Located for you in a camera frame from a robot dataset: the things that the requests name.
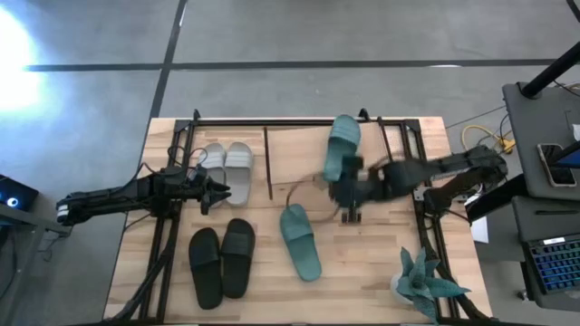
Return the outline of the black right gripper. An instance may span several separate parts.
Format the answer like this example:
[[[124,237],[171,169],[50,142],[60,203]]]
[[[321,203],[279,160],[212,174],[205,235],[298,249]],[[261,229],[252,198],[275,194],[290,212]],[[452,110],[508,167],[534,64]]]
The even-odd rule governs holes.
[[[341,208],[343,223],[361,223],[361,206],[385,198],[379,171],[371,169],[365,180],[358,178],[357,170],[343,172],[339,180],[329,183],[329,197]]]

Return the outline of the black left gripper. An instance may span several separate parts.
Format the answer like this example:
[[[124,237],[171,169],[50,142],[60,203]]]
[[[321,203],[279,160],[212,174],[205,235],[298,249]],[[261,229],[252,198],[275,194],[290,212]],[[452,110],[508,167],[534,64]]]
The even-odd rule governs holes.
[[[209,214],[209,209],[216,203],[221,202],[231,196],[228,192],[230,187],[213,179],[208,179],[196,183],[193,186],[187,186],[179,191],[179,199],[195,199],[200,203],[200,213],[203,216]]]

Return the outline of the green rubber slide sandal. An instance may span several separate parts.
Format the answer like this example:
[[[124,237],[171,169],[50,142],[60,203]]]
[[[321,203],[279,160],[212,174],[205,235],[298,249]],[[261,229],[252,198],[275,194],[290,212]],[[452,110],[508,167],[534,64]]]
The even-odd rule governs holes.
[[[333,121],[327,140],[323,178],[338,181],[343,171],[343,158],[354,156],[361,140],[359,122],[349,115],[340,115]]]
[[[299,204],[287,206],[280,216],[280,231],[298,276],[313,282],[322,274],[316,250],[314,230],[305,209]]]

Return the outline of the white plant pot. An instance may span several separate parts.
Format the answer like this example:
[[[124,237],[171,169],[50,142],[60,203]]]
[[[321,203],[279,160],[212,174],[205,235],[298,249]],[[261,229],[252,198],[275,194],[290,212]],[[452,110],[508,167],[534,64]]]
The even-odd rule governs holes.
[[[410,301],[409,299],[407,299],[406,297],[404,297],[402,294],[400,294],[397,291],[397,287],[398,287],[400,278],[401,278],[401,273],[396,273],[391,278],[391,282],[390,282],[391,294],[396,302],[398,302],[400,304],[404,304],[404,305],[412,305],[412,301]]]

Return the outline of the green artificial plant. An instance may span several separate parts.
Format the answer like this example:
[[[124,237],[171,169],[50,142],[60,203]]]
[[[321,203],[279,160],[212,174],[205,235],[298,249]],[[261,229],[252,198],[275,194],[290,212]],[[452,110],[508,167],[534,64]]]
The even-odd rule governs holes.
[[[425,315],[435,326],[439,326],[435,301],[438,298],[457,297],[470,289],[463,288],[453,281],[437,278],[434,276],[435,269],[439,266],[440,260],[426,260],[426,251],[422,247],[412,260],[410,252],[401,248],[401,278],[397,291],[404,297],[412,301],[414,308]]]

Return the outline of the white paper sheet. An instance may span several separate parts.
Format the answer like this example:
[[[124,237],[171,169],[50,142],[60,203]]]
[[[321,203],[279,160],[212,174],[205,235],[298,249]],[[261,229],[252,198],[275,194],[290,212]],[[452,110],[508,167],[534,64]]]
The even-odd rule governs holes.
[[[485,216],[473,221],[470,225],[470,231],[475,242],[482,244],[489,243],[488,219]]]

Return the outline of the black flat bar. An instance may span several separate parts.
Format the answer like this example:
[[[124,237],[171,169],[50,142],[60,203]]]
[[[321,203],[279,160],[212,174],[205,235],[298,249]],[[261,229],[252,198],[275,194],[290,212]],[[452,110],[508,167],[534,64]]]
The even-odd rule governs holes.
[[[527,182],[524,175],[520,174],[467,205],[468,220],[474,222],[488,213],[509,204],[513,197],[527,195]]]

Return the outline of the grey metal side table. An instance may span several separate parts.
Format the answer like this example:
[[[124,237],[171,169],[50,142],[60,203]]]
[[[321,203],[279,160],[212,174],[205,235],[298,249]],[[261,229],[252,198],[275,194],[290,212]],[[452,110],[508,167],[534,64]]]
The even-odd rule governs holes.
[[[7,237],[0,241],[0,326],[11,326],[44,233],[68,235],[71,228],[0,205],[1,228]]]

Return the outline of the black device with blue light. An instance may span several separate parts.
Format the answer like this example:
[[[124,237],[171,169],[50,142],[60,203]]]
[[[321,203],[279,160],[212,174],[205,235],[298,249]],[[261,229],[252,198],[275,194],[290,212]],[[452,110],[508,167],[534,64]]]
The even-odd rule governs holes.
[[[39,192],[0,174],[0,204],[30,212]]]

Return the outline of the grey desk top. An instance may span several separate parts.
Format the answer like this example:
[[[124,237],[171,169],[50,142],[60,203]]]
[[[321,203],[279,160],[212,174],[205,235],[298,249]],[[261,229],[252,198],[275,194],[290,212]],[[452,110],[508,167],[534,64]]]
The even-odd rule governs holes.
[[[530,100],[516,84],[504,85],[502,92],[528,194],[580,201],[580,169],[573,171],[575,187],[553,187],[537,150],[539,144],[566,148],[575,142],[573,127],[580,125],[580,98],[561,88],[545,88],[538,98]]]

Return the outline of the dark grey desk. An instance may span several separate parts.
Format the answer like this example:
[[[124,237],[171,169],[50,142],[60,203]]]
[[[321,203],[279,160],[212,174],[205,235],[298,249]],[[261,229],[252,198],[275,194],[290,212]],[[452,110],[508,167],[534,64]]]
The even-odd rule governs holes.
[[[541,308],[580,312],[580,290],[552,294],[543,294],[541,292],[532,271],[531,261],[527,258],[526,248],[526,242],[580,234],[580,202],[514,197],[511,205],[514,210],[518,238],[524,255],[524,261],[521,263],[525,281],[524,296]],[[535,214],[537,210],[574,210],[575,213],[538,216]]]

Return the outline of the black smartphone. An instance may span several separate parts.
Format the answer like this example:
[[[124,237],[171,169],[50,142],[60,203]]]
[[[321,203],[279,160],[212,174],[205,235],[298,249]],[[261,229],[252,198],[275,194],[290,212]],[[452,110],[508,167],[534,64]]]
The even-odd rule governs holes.
[[[560,154],[563,148],[557,144],[538,144],[538,155],[552,187],[575,187],[576,180],[571,168],[560,168],[550,163],[550,159]]]

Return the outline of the black round pole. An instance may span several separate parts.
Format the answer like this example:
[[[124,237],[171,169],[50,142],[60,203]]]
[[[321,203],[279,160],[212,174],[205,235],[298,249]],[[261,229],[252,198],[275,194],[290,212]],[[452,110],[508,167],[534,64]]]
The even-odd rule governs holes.
[[[580,42],[572,46],[562,56],[552,62],[547,68],[538,74],[531,82],[519,83],[520,93],[528,98],[535,99],[537,95],[550,83],[580,62]]]

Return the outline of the wooden shelf with black frame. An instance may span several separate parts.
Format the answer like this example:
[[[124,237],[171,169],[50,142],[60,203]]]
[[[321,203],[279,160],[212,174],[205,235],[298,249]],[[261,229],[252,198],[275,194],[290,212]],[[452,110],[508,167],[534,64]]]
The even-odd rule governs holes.
[[[360,129],[357,154],[363,157],[364,168],[388,156],[401,155],[399,122],[364,122]],[[323,170],[330,131],[329,126],[268,131],[270,184],[274,196],[282,196],[290,186]]]

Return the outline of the black metal rig frame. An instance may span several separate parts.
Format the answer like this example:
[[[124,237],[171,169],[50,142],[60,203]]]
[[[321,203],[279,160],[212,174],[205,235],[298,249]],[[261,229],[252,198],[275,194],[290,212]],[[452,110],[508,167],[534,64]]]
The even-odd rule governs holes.
[[[188,201],[182,208],[172,267],[165,273],[169,289],[160,297],[164,272],[153,284],[146,322],[168,324],[359,324],[424,323],[425,316],[395,301],[391,278],[401,271],[400,250],[406,247],[414,257],[425,244],[420,243],[413,198],[407,196],[385,204],[362,207],[362,222],[341,223],[328,216],[334,206],[318,180],[308,178],[298,185],[290,203],[301,204],[314,230],[316,249],[322,263],[322,276],[303,282],[297,275],[279,229],[288,188],[274,196],[270,184],[268,131],[329,126],[334,118],[298,119],[198,119],[189,139],[193,148],[219,143],[225,148],[233,142],[246,143],[254,153],[252,186],[246,206],[227,203],[212,208],[209,216],[199,213],[198,203]],[[400,123],[402,153],[396,159],[413,156],[447,156],[450,147],[443,121],[429,118],[382,118]],[[256,248],[246,294],[241,299],[225,298],[213,310],[198,306],[189,270],[189,241],[200,228],[215,229],[220,240],[232,218],[243,218],[256,232]],[[121,238],[121,247],[111,282],[103,319],[116,315],[136,292],[147,272],[156,226],[163,227],[161,245],[169,237],[171,222],[151,217],[131,226]],[[441,264],[449,264],[454,278],[470,288],[467,296],[487,316],[492,312],[485,289],[469,224],[460,217],[445,216],[433,227],[429,238],[433,247],[443,244]]]

